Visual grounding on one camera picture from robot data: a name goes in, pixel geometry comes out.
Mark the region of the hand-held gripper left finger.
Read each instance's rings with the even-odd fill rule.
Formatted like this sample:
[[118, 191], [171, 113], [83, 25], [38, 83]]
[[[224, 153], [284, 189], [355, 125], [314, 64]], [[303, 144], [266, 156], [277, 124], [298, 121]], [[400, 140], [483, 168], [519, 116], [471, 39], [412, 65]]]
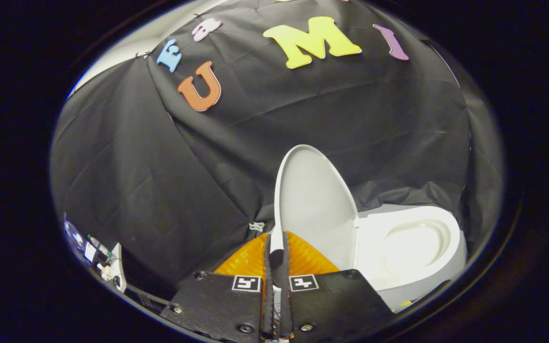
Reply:
[[267, 234], [250, 240], [215, 272], [195, 271], [161, 317], [214, 341], [262, 341], [268, 240]]

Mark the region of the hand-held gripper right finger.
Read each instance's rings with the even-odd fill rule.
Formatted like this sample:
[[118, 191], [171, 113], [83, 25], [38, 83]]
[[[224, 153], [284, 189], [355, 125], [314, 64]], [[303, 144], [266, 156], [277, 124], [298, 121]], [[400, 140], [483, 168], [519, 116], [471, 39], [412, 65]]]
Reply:
[[394, 313], [357, 269], [341, 269], [286, 232], [292, 342], [351, 342], [387, 326]]

